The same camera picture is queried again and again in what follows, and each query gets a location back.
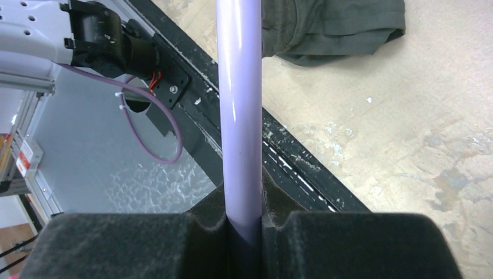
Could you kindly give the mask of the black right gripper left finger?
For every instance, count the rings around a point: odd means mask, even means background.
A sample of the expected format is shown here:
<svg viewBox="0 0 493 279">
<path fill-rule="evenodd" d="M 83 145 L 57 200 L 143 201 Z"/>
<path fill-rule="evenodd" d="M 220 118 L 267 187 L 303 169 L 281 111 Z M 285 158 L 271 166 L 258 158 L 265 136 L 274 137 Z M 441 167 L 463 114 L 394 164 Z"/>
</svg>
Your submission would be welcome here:
<svg viewBox="0 0 493 279">
<path fill-rule="evenodd" d="M 62 213 L 21 278 L 226 278 L 224 190 L 184 213 Z"/>
</svg>

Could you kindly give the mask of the purple hanger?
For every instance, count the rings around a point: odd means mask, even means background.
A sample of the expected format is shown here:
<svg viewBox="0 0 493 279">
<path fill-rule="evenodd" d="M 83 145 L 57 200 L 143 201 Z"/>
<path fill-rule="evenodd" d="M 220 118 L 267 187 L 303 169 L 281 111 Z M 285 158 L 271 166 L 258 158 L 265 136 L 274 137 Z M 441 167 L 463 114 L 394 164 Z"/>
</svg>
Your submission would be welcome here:
<svg viewBox="0 0 493 279">
<path fill-rule="evenodd" d="M 226 214 L 260 245 L 262 215 L 261 1 L 217 1 L 217 54 Z"/>
</svg>

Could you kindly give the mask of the dark olive green shorts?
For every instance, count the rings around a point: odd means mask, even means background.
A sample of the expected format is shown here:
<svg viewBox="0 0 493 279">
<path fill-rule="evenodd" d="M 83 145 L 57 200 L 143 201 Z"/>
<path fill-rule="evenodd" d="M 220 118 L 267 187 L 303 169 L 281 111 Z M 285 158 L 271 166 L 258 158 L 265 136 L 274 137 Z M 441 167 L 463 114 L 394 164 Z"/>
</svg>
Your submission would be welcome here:
<svg viewBox="0 0 493 279">
<path fill-rule="evenodd" d="M 372 55 L 405 31 L 403 0 L 262 1 L 262 56 L 297 66 Z"/>
</svg>

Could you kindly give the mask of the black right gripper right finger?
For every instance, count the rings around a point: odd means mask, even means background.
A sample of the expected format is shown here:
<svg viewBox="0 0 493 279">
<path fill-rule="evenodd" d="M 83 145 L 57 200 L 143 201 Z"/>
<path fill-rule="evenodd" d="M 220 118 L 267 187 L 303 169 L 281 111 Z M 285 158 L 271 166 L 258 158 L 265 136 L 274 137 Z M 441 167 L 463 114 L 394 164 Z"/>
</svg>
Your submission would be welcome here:
<svg viewBox="0 0 493 279">
<path fill-rule="evenodd" d="M 309 211 L 266 170 L 262 187 L 262 278 L 462 277 L 427 216 Z"/>
</svg>

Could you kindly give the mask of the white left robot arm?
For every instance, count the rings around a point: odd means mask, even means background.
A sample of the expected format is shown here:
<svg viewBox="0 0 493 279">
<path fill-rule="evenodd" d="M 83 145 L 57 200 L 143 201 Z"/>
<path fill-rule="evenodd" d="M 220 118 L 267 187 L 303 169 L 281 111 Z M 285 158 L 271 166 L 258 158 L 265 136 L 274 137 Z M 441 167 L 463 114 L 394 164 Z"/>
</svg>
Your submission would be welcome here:
<svg viewBox="0 0 493 279">
<path fill-rule="evenodd" d="M 1 86 L 52 93 L 53 66 L 150 78 L 163 60 L 129 1 L 2 1 Z"/>
</svg>

